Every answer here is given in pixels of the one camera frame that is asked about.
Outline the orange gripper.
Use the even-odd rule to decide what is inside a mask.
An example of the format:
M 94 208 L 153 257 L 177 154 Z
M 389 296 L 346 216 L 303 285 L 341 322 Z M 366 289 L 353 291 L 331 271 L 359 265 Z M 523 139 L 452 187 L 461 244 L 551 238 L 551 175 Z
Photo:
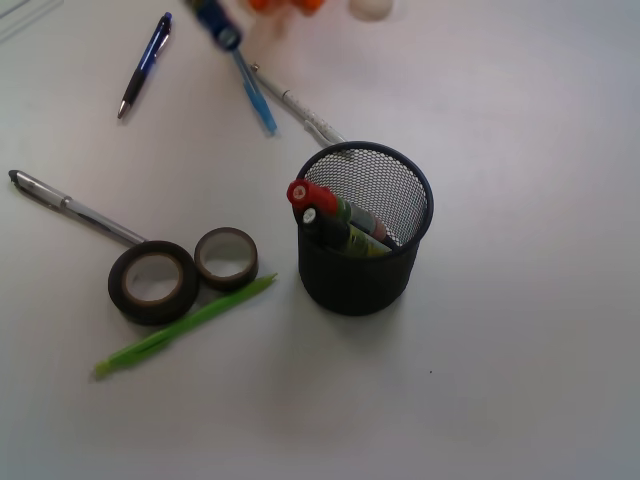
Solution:
M 315 14 L 324 4 L 324 0 L 249 0 L 249 6 L 260 14 L 274 14 L 284 9 L 297 9 L 305 15 Z

